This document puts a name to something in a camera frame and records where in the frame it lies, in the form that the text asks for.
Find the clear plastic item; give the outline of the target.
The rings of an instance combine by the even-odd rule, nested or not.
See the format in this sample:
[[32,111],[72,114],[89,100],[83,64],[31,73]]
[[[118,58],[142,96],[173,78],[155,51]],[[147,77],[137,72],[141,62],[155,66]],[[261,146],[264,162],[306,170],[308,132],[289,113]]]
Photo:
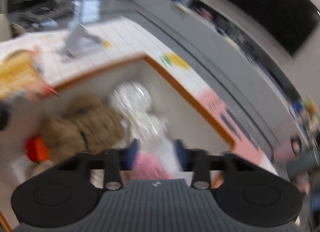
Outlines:
[[111,93],[109,103],[125,117],[130,137],[139,141],[138,152],[155,155],[171,175],[181,170],[169,137],[169,122],[151,112],[153,99],[145,86],[136,81],[123,82]]

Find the brown plush toy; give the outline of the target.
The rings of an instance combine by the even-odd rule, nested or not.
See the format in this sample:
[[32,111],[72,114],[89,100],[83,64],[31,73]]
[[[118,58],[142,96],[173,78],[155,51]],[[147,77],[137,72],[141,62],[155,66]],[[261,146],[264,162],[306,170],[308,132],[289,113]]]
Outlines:
[[94,94],[75,97],[66,114],[49,116],[41,127],[41,138],[50,160],[61,163],[74,155],[105,153],[125,136],[124,117]]

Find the orange cardboard storage box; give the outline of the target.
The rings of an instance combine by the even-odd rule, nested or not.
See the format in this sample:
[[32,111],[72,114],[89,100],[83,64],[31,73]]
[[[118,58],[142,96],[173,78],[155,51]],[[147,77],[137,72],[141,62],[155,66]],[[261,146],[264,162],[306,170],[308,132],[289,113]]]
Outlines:
[[59,97],[1,102],[1,150],[44,136],[53,167],[11,179],[16,231],[221,231],[230,218],[211,192],[217,146],[235,145],[205,107],[210,88],[149,56],[79,75]]

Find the pink crochet toy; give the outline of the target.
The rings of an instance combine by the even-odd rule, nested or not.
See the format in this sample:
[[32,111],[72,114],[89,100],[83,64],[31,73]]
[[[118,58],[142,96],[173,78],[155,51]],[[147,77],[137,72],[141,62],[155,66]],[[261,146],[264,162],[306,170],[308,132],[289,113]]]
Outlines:
[[132,164],[132,178],[139,180],[173,179],[161,161],[153,154],[139,152]]

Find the pink waste bin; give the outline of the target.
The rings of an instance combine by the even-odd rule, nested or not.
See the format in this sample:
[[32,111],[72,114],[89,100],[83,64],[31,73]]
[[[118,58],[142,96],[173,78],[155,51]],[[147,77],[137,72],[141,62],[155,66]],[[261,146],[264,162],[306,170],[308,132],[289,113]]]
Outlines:
[[302,152],[302,141],[298,135],[291,136],[288,141],[273,150],[275,163],[287,163],[296,159]]

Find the orange red crochet toy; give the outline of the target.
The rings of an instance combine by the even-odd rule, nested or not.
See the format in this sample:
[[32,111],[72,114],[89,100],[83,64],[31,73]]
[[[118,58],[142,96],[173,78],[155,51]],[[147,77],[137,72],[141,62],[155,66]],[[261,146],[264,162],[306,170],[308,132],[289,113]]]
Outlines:
[[33,163],[50,160],[48,148],[45,146],[44,141],[40,136],[28,139],[24,148],[28,159]]

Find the pink printed mat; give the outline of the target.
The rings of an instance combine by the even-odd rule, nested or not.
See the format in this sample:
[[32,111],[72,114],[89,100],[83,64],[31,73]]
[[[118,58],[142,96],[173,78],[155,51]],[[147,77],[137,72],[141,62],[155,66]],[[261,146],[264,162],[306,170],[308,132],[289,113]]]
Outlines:
[[222,125],[232,138],[231,152],[266,170],[272,164],[259,145],[255,144],[251,135],[238,122],[225,102],[210,88],[197,97],[197,101]]

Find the checked lemon tablecloth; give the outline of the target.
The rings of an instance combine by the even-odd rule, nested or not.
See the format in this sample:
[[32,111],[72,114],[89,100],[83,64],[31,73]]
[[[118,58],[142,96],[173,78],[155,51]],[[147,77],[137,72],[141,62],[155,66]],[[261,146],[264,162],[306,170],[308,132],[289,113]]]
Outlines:
[[88,73],[142,56],[169,73],[196,100],[204,90],[212,89],[186,61],[130,19],[119,17],[106,23],[89,26],[87,30],[103,39],[103,48],[86,52],[65,62],[56,49],[60,48],[67,38],[66,30],[24,33],[21,37],[1,42],[1,61],[17,49],[39,46],[42,52],[44,78],[54,90],[58,90],[64,84],[70,84]]

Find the yellow snack packet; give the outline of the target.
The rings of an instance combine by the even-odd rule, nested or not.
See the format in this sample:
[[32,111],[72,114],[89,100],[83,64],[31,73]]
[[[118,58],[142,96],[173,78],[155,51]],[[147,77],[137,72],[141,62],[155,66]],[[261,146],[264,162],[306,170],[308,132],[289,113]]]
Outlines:
[[43,75],[42,52],[39,46],[17,49],[1,61],[1,99],[25,97],[37,100],[58,95]]

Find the grey phone stand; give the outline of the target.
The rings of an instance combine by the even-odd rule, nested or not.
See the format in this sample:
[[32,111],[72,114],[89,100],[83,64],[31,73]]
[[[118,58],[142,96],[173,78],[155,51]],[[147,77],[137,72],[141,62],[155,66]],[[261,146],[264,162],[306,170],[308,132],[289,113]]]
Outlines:
[[103,39],[89,33],[87,28],[78,22],[69,31],[63,45],[57,48],[56,51],[61,59],[67,62],[86,52],[95,51],[98,48],[103,48]]

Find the black wall television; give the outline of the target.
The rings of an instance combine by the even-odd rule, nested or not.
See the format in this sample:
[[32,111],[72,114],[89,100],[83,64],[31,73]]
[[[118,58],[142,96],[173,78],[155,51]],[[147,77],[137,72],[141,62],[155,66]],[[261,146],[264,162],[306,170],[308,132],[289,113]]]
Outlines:
[[310,0],[228,1],[263,26],[290,55],[319,24],[319,10]]

